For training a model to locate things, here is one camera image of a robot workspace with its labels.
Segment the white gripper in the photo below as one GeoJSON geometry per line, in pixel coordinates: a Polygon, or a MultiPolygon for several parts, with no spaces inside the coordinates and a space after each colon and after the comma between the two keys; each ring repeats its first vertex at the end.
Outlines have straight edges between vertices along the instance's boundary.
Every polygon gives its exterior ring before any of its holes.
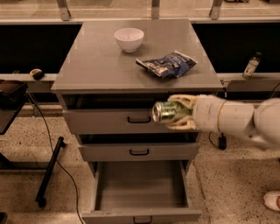
{"type": "Polygon", "coordinates": [[[184,118],[167,124],[171,130],[195,130],[196,127],[201,131],[218,132],[219,114],[225,103],[224,99],[213,95],[173,94],[168,102],[177,102],[188,109],[192,109],[192,118],[187,115],[184,118]]]}

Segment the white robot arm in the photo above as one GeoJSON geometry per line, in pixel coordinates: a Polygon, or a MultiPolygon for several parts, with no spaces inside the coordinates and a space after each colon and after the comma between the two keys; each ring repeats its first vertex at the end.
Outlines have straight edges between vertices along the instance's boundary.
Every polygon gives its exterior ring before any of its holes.
{"type": "Polygon", "coordinates": [[[280,146],[279,98],[255,106],[214,95],[174,94],[168,102],[179,102],[192,110],[191,115],[168,125],[170,129],[220,132],[262,147],[278,149],[280,146]]]}

